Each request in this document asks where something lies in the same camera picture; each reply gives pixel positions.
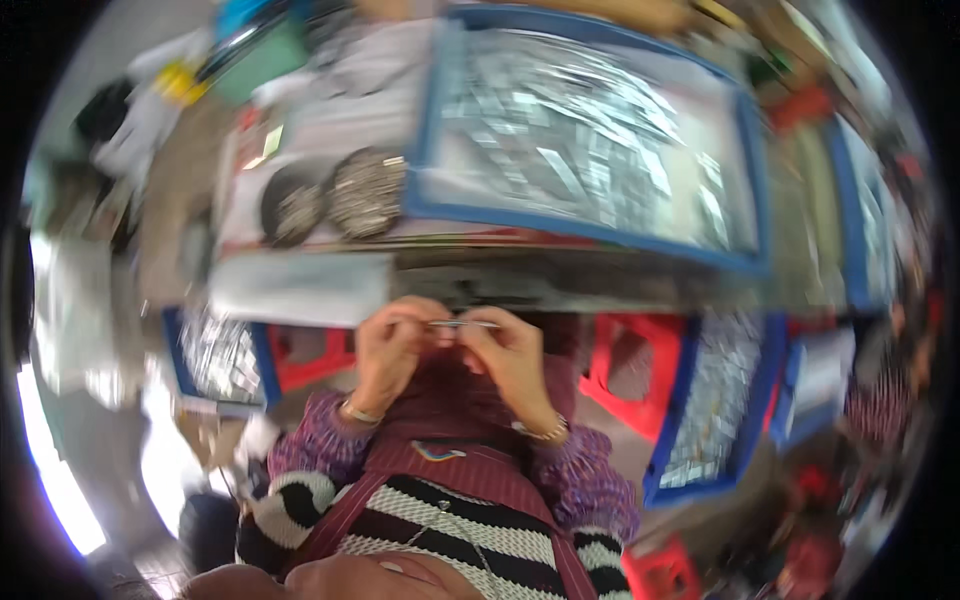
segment person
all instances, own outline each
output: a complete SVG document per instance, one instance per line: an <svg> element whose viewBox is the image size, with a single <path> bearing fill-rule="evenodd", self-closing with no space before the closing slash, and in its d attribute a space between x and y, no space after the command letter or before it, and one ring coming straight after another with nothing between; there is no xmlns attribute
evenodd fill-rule
<svg viewBox="0 0 960 600"><path fill-rule="evenodd" d="M240 564L184 597L632 597L635 489L610 440L572 422L570 336L547 327L561 341L544 353L539 328L493 307L428 325L452 318L407 297L359 326L356 389L310 398L241 519Z"/></svg>

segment striped sweater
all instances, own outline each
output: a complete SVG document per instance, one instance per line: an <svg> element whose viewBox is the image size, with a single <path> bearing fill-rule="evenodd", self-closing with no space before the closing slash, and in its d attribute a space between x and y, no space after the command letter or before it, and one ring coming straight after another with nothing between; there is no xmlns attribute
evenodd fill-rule
<svg viewBox="0 0 960 600"><path fill-rule="evenodd" d="M340 482L362 465L369 435L347 428L336 405L335 397L313 398L298 432L275 447L270 460L275 479L240 525L240 562L279 574L349 488ZM638 517L632 487L610 468L609 452L606 438L574 426L567 445L538 460L532 476L544 497L553 499L558 525L572 534L577 556L604 600L631 597L620 556ZM442 515L441 506L448 506ZM550 534L548 524L507 506L398 474L372 494L337 552L428 554L456 568L488 599L566 598Z"/></svg>

